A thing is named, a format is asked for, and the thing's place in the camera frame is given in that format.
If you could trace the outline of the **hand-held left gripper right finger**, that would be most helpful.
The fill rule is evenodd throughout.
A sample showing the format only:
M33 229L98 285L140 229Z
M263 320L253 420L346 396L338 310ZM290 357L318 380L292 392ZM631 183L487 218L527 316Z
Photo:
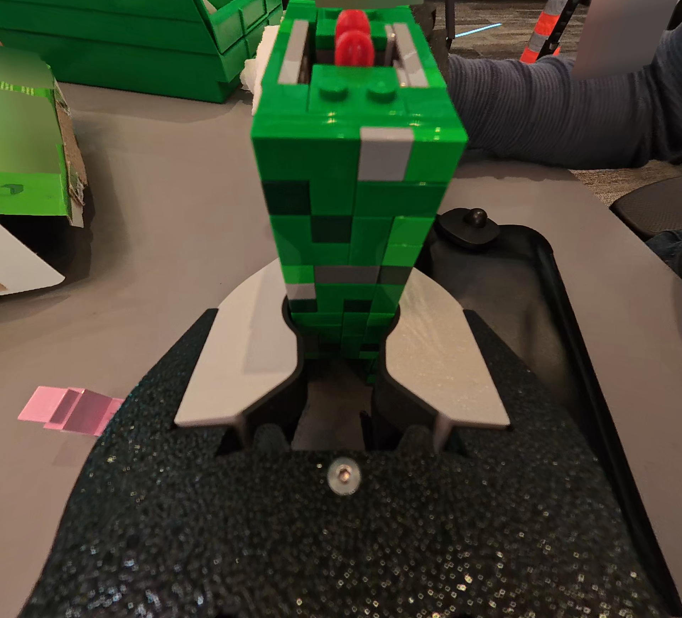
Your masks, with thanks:
M393 450L423 426L442 450L454 430L512 426L465 311L430 276L410 276L382 341L373 389L373 447Z

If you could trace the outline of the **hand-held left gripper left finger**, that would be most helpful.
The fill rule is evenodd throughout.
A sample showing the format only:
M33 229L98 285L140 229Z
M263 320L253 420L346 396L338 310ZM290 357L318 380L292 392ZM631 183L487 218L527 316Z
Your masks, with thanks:
M259 426L275 424L292 441L307 400L303 339L274 260L219 305L174 421L227 426L243 445Z

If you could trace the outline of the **green lego creeper model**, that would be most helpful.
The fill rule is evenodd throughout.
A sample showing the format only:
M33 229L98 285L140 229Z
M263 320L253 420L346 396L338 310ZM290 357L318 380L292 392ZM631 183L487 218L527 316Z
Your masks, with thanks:
M465 128L407 6L290 0L261 90L251 143L305 356L374 381Z

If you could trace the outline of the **pink lego pig figure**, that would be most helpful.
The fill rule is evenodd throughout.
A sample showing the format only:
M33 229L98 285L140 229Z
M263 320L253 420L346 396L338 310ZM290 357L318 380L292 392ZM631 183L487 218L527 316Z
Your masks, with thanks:
M80 387L41 385L18 420L39 423L48 430L98 437L124 401Z

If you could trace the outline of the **green lego set box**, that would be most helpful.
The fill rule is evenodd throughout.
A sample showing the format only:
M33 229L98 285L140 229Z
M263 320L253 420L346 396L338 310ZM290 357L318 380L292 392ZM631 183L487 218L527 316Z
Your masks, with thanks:
M72 113L38 54L1 46L1 295L65 280L47 258L46 219L84 227L85 164Z

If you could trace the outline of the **black tray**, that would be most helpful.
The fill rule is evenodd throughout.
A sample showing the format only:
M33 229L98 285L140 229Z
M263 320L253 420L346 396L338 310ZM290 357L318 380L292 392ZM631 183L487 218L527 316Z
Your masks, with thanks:
M512 224L501 225L498 240L480 252L439 238L434 226L427 244L420 265L466 315L475 314L469 323L485 322L539 382L534 407L571 418L583 437L580 445L589 445L610 483L644 570L666 609L681 616L681 586L645 512L550 244L537 231Z

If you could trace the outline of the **orange traffic cone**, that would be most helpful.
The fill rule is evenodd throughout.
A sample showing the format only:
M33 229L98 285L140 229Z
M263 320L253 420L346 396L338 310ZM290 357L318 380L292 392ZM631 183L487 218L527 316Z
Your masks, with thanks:
M554 31L567 1L568 0L547 0L535 25L534 32L520 57L521 62L532 64L537 61L540 51Z

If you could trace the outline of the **white plastic bag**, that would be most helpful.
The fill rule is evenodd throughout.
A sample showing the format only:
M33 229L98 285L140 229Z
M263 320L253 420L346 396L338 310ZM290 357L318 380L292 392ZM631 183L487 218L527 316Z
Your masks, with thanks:
M262 94L262 78L264 77L271 52L274 48L280 26L266 26L254 58L246 60L240 74L242 89L251 93L251 114L255 115Z

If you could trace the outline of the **person's leg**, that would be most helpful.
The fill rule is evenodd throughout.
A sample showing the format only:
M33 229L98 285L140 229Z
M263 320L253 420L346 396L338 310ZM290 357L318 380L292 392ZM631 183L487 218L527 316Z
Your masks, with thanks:
M669 268L681 278L681 230L662 231L645 241Z

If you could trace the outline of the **black chair seat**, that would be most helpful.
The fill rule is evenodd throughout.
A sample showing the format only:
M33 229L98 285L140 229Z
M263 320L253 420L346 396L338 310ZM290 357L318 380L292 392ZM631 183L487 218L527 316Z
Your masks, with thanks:
M681 230L681 177L635 189L614 201L610 211L644 241Z

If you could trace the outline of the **green plastic storage bin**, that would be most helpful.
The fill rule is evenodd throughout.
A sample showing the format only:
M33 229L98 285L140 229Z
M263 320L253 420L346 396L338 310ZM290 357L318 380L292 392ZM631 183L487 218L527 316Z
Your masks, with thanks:
M282 0L1 0L1 42L60 82L224 103Z

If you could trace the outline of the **black mount plate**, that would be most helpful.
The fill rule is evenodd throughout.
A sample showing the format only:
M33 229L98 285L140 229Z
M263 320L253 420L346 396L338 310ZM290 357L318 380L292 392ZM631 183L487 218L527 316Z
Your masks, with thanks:
M454 208L437 216L434 229L439 238L472 252L492 246L500 236L500 226L482 208Z

